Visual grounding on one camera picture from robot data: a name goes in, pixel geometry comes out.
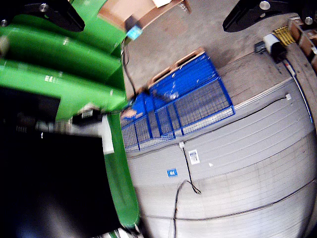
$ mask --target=black cable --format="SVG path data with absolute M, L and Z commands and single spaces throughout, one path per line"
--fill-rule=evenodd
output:
M 185 160 L 186 160 L 186 165 L 187 165 L 187 170 L 188 170 L 188 175 L 189 175 L 189 180 L 188 181 L 187 179 L 184 180 L 181 185 L 177 188 L 177 191 L 176 191 L 176 196 L 175 196 L 175 204 L 174 204 L 174 215 L 173 215 L 173 223 L 174 223 L 174 238 L 176 238 L 176 213 L 177 213 L 177 201 L 178 201 L 178 194 L 180 192 L 180 190 L 182 189 L 183 185 L 187 182 L 189 183 L 191 186 L 192 186 L 192 189 L 193 191 L 196 193 L 196 194 L 201 194 L 202 192 L 196 188 L 194 185 L 193 185 L 193 181 L 192 181 L 192 176 L 190 174 L 190 170 L 189 170 L 189 165 L 188 165 L 188 160 L 187 160 L 187 156 L 186 156 L 186 152 L 185 152 L 185 149 L 184 147 L 182 148 L 183 149 L 183 152 L 184 152 L 184 157 L 185 157 Z
M 174 223 L 174 238 L 176 238 L 176 233 L 177 233 L 177 229 L 176 229 L 176 213 L 177 213 L 177 201 L 178 201 L 178 194 L 180 192 L 180 190 L 182 189 L 183 185 L 185 183 L 189 183 L 192 188 L 196 189 L 197 191 L 194 190 L 195 193 L 197 194 L 200 194 L 201 192 L 193 185 L 192 182 L 188 181 L 187 179 L 184 180 L 181 185 L 177 188 L 177 191 L 176 191 L 176 196 L 175 196 L 175 203 L 174 203 L 174 215 L 173 215 L 173 223 Z
M 293 77 L 293 79 L 294 79 L 294 81 L 295 81 L 295 83 L 296 83 L 296 85 L 297 85 L 297 87 L 298 87 L 298 89 L 299 89 L 299 91 L 300 91 L 300 93 L 302 95 L 302 98 L 304 100 L 304 103 L 305 103 L 307 112 L 309 114 L 309 117 L 311 119 L 311 122 L 313 123 L 314 120 L 313 120 L 313 116 L 312 116 L 312 113 L 311 113 L 311 109 L 310 109 L 309 104 L 307 102 L 307 98 L 305 96 L 305 93 L 304 93 L 304 91 L 303 91 L 303 89 L 302 89 L 302 87 L 301 87 L 301 85 L 300 85 L 300 83 L 299 83 L 299 81 L 297 79 L 296 71 L 295 71 L 293 65 L 290 63 L 290 61 L 288 61 L 288 59 L 283 60 L 283 63 L 284 63 L 285 68 L 288 70 L 288 72 Z
M 137 93 L 135 91 L 135 86 L 134 86 L 134 83 L 132 81 L 132 78 L 131 78 L 131 76 L 129 74 L 128 67 L 127 67 L 128 63 L 129 63 L 130 54 L 129 54 L 129 50 L 128 50 L 128 53 L 126 52 L 126 46 L 123 46 L 123 54 L 122 55 L 123 55 L 122 56 L 123 68 L 124 68 L 125 74 L 127 75 L 128 79 L 129 79 L 129 81 L 131 83 L 132 89 L 133 89 L 133 94 L 134 95 L 133 95 L 132 102 L 130 103 L 130 104 L 133 104 L 135 102 L 136 98 L 137 98 Z
M 265 108 L 267 108 L 268 106 L 272 105 L 273 103 L 276 103 L 276 102 L 278 102 L 278 101 L 280 101 L 280 100 L 283 100 L 283 99 L 286 99 L 286 97 L 278 98 L 278 99 L 274 100 L 273 102 L 271 102 L 271 103 L 265 105 L 264 107 L 260 108 L 259 110 L 255 111 L 255 112 L 253 112 L 253 113 L 251 113 L 251 114 L 248 114 L 248 115 L 246 115 L 246 116 L 244 116 L 244 117 L 242 117 L 242 118 L 240 118 L 240 119 L 234 120 L 234 121 L 232 121 L 232 122 L 230 122 L 230 123 L 228 123 L 228 124 L 222 125 L 222 126 L 216 128 L 216 129 L 214 129 L 214 130 L 210 130 L 210 131 L 204 132 L 204 133 L 202 133 L 202 134 L 196 136 L 195 138 L 191 138 L 191 139 L 188 139 L 188 140 L 184 140 L 184 142 L 194 140 L 194 139 L 199 138 L 199 137 L 201 137 L 201 136 L 203 136 L 203 135 L 206 135 L 206 134 L 215 132 L 215 131 L 217 131 L 217 130 L 219 130 L 219 129 L 221 129 L 221 128 L 227 126 L 227 125 L 230 125 L 230 124 L 233 124 L 233 123 L 235 123 L 235 122 L 237 122 L 237 121 L 243 120 L 243 119 L 245 119 L 245 118 L 247 118 L 247 117 L 249 117 L 249 116 L 252 116 L 252 115 L 255 114 L 255 113 L 258 113 L 258 112 L 264 110 Z M 172 146 L 175 146 L 175 145 L 178 145 L 178 143 L 177 143 L 177 144 L 171 144 L 171 145 L 165 146 L 164 148 L 172 147 Z M 136 157 L 139 157 L 139 156 L 141 156 L 141 155 L 148 155 L 148 154 L 154 153 L 154 152 L 156 152 L 156 151 L 159 151 L 159 150 L 161 150 L 161 149 L 162 149 L 162 148 L 159 148 L 159 149 L 152 150 L 152 151 L 149 151 L 149 152 L 140 154 L 140 155 L 130 156 L 129 158 L 136 158 Z
M 186 165 L 187 165 L 187 170 L 188 170 L 188 175 L 189 175 L 190 184 L 192 185 L 193 191 L 194 191 L 196 194 L 201 194 L 202 192 L 200 192 L 200 190 L 197 189 L 197 188 L 193 185 L 192 176 L 191 176 L 191 174 L 190 174 L 189 165 L 188 165 L 188 160 L 187 160 L 187 156 L 186 156 L 186 152 L 185 152 L 184 147 L 183 147 L 183 152 L 184 152 L 184 157 L 185 157 L 185 160 L 186 160 Z
M 188 221 L 188 222 L 192 222 L 192 221 L 210 221 L 210 220 L 215 220 L 215 219 L 220 219 L 220 218 L 225 218 L 225 217 L 231 217 L 231 216 L 236 216 L 236 215 L 241 215 L 241 214 L 245 214 L 245 213 L 250 213 L 250 212 L 255 212 L 255 211 L 259 211 L 262 210 L 266 207 L 270 207 L 273 206 L 281 201 L 285 201 L 286 199 L 294 196 L 296 193 L 300 192 L 301 190 L 303 190 L 306 186 L 310 185 L 311 183 L 316 182 L 316 178 L 314 178 L 313 180 L 309 181 L 307 184 L 305 184 L 304 186 L 300 187 L 299 189 L 297 189 L 296 191 L 292 192 L 291 194 L 277 200 L 274 202 L 271 202 L 269 204 L 266 205 L 262 205 L 256 208 L 252 208 L 246 211 L 242 211 L 242 212 L 236 212 L 236 213 L 231 213 L 231 214 L 225 214 L 225 215 L 220 215 L 220 216 L 216 216 L 216 217 L 207 217 L 207 218 L 176 218 L 176 216 L 174 216 L 173 218 L 171 217 L 164 217 L 164 216 L 149 216 L 149 215 L 145 215 L 146 217 L 151 217 L 151 218 L 156 218 L 156 219 L 165 219 L 165 220 L 179 220 L 179 221 Z

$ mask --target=blue sign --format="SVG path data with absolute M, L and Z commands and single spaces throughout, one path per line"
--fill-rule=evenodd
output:
M 169 177 L 175 177 L 175 176 L 177 176 L 177 171 L 176 171 L 176 169 L 167 170 L 167 175 L 168 175 Z

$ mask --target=white sticker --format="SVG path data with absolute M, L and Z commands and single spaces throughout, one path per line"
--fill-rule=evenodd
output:
M 191 150 L 188 154 L 192 165 L 200 163 L 197 150 Z

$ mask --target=black cover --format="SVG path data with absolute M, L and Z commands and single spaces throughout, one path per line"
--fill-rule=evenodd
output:
M 120 227 L 102 139 L 0 128 L 6 238 L 90 238 Z

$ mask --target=white block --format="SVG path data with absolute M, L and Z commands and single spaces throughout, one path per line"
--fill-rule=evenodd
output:
M 169 4 L 172 0 L 152 0 L 157 7 Z

